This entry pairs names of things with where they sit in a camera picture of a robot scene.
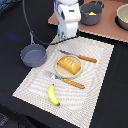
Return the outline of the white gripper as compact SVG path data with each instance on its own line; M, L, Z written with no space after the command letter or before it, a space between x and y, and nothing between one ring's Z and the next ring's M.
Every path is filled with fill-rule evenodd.
M54 0L54 13L58 20L59 39L75 37L81 19L78 0Z

